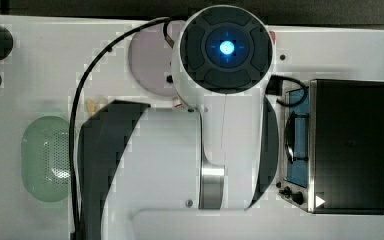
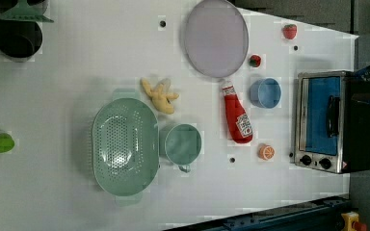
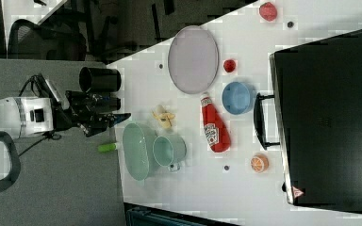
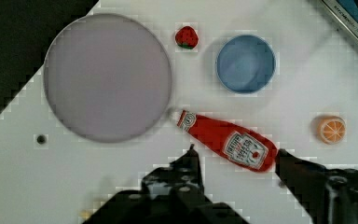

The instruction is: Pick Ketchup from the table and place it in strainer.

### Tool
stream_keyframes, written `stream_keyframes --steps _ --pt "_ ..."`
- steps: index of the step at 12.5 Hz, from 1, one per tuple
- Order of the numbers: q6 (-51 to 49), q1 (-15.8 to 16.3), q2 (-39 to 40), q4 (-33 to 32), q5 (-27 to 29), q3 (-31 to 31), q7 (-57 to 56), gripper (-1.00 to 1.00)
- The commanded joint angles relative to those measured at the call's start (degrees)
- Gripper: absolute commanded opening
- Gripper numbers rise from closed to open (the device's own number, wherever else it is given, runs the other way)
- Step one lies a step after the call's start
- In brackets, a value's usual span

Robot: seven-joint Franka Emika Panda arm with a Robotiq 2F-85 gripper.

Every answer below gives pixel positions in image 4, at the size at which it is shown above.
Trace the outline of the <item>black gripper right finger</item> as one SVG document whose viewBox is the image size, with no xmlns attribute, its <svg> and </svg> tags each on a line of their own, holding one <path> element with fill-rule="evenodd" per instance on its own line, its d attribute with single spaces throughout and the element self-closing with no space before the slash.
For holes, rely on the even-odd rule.
<svg viewBox="0 0 358 224">
<path fill-rule="evenodd" d="M 281 149 L 275 173 L 313 224 L 358 224 L 358 170 L 328 169 Z"/>
</svg>

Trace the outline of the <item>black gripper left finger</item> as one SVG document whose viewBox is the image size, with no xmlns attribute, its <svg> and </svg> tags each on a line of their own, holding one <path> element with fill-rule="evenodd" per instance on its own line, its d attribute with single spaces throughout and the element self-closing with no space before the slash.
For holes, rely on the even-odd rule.
<svg viewBox="0 0 358 224">
<path fill-rule="evenodd" d="M 191 147 L 146 175 L 139 190 L 122 190 L 83 224 L 249 224 L 226 203 L 204 194 L 200 158 Z"/>
</svg>

